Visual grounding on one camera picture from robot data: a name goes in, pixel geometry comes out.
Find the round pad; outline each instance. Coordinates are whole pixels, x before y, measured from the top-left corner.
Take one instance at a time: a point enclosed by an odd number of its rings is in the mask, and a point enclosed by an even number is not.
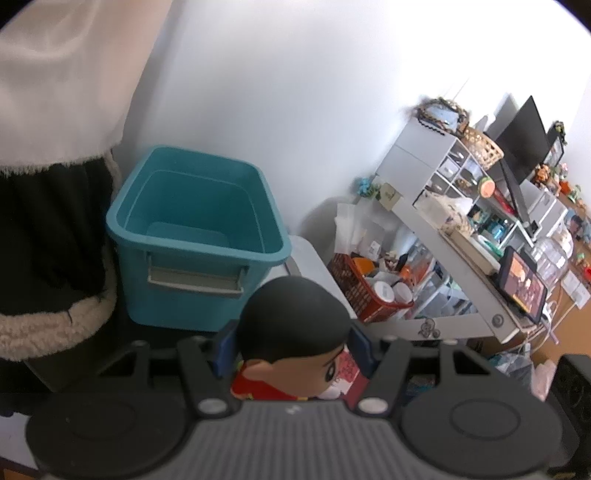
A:
[[[478,384],[440,385],[410,402],[402,432],[414,450],[469,478],[512,478],[545,465],[560,440],[549,407],[516,387]]]
[[[51,473],[121,478],[157,466],[185,428],[184,409],[168,394],[58,394],[28,422],[27,443]]]

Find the gray textured surface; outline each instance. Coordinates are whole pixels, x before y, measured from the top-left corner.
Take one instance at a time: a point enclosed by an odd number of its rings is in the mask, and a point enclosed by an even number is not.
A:
[[[206,421],[147,480],[450,479],[417,459],[385,420],[354,416],[340,401],[245,403]],[[545,478],[531,475],[528,478]]]

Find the tablet screen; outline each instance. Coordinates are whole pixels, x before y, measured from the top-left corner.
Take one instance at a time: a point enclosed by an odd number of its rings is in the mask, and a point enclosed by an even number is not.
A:
[[[523,311],[534,317],[538,315],[544,301],[544,284],[515,253],[503,289]]]

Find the bin handle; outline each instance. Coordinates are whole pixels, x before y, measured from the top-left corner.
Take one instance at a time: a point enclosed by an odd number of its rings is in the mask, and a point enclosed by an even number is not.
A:
[[[186,270],[155,267],[152,265],[152,255],[148,253],[147,257],[149,284],[232,299],[240,298],[244,293],[242,279],[246,274],[246,267],[242,267],[236,277],[221,277]]]

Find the black speaker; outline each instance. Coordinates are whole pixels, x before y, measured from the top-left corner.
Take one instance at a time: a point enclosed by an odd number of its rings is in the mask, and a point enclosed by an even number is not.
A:
[[[563,434],[549,473],[556,478],[588,478],[591,468],[591,358],[563,355],[546,402],[558,414]]]

